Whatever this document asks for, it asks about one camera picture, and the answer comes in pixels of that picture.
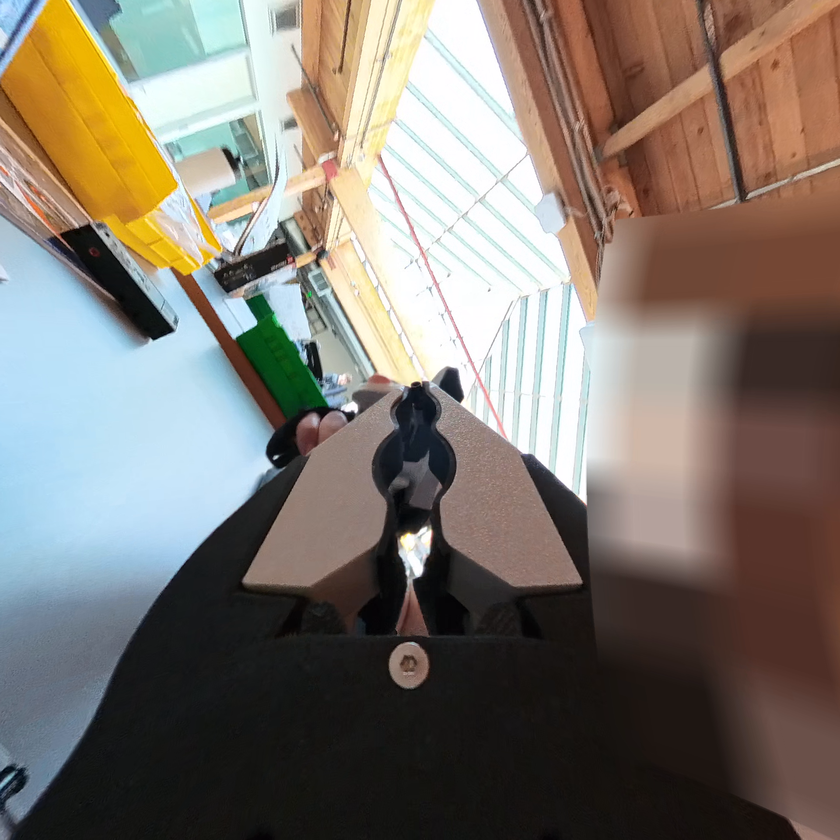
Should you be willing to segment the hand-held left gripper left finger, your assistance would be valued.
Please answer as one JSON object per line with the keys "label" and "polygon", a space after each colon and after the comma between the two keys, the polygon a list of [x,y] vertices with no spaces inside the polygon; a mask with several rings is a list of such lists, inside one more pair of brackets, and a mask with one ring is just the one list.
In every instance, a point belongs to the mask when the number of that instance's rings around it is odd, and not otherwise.
{"label": "hand-held left gripper left finger", "polygon": [[245,572],[247,592],[325,604],[341,623],[359,618],[368,634],[400,626],[405,571],[390,488],[403,467],[394,419],[403,390],[279,473],[290,488]]}

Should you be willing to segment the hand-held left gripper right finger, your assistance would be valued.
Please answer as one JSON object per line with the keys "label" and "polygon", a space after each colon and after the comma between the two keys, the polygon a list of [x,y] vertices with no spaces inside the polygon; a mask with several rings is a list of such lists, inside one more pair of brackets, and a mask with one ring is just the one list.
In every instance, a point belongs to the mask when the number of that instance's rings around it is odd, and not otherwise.
{"label": "hand-held left gripper right finger", "polygon": [[432,634],[468,634],[498,604],[583,589],[521,452],[439,387],[420,389],[436,479],[420,605]]}

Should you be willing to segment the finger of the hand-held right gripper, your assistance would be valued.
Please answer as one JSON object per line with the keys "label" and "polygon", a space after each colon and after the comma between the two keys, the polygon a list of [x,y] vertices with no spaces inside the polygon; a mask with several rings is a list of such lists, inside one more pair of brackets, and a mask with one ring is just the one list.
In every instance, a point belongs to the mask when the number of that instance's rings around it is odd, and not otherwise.
{"label": "finger of the hand-held right gripper", "polygon": [[401,504],[420,510],[432,510],[441,484],[429,466],[429,458],[404,461],[399,474],[391,482],[391,495]]}

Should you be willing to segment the person's right hand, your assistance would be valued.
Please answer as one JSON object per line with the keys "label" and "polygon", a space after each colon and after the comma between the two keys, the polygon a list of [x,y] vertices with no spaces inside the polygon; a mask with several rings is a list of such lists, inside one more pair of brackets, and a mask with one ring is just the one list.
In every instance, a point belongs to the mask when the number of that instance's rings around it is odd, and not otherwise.
{"label": "person's right hand", "polygon": [[323,415],[309,412],[299,421],[295,432],[295,443],[301,456],[308,456],[313,449],[349,424],[348,417],[341,411],[329,411]]}

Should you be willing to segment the green plastic bin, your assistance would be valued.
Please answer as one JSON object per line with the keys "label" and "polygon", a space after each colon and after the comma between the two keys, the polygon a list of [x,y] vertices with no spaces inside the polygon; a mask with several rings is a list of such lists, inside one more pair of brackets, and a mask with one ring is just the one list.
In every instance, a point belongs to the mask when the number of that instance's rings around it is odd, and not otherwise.
{"label": "green plastic bin", "polygon": [[321,386],[263,296],[247,300],[256,324],[236,339],[285,418],[328,407]]}

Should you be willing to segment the black product box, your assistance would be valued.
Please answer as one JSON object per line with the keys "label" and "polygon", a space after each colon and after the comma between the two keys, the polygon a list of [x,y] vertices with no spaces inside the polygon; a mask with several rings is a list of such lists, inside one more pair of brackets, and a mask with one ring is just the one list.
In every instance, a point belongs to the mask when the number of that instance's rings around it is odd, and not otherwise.
{"label": "black product box", "polygon": [[288,244],[276,242],[234,261],[224,262],[213,270],[213,277],[228,295],[244,296],[263,279],[280,273],[286,280],[297,274],[297,261]]}

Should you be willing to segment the black battery box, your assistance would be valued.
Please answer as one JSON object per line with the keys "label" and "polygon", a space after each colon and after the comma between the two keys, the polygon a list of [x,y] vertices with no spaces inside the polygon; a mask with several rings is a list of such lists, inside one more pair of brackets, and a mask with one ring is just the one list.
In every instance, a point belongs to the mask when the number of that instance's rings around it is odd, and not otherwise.
{"label": "black battery box", "polygon": [[175,311],[108,225],[93,222],[61,237],[142,335],[160,340],[176,331]]}

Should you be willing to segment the clear plastic bag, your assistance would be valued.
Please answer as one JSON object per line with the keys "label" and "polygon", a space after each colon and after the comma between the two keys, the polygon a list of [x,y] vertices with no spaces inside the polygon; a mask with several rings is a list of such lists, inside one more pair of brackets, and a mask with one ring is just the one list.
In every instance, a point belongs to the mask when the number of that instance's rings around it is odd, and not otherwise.
{"label": "clear plastic bag", "polygon": [[223,247],[201,208],[179,184],[150,215],[163,235],[201,265],[222,255]]}

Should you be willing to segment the white tumbler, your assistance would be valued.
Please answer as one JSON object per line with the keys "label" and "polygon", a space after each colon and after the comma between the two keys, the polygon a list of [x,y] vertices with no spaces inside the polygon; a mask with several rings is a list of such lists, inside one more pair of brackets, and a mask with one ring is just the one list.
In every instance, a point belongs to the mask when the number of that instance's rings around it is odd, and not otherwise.
{"label": "white tumbler", "polygon": [[193,196],[213,194],[236,184],[239,158],[227,147],[215,147],[174,163],[184,188]]}

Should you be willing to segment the yellow plastic bin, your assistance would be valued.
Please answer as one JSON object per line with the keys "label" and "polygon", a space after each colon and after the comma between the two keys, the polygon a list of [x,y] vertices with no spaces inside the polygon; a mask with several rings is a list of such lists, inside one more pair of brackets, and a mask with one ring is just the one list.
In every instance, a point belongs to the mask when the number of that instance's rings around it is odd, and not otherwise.
{"label": "yellow plastic bin", "polygon": [[157,268],[205,266],[151,212],[182,183],[71,2],[39,12],[2,75],[11,100],[88,215]]}

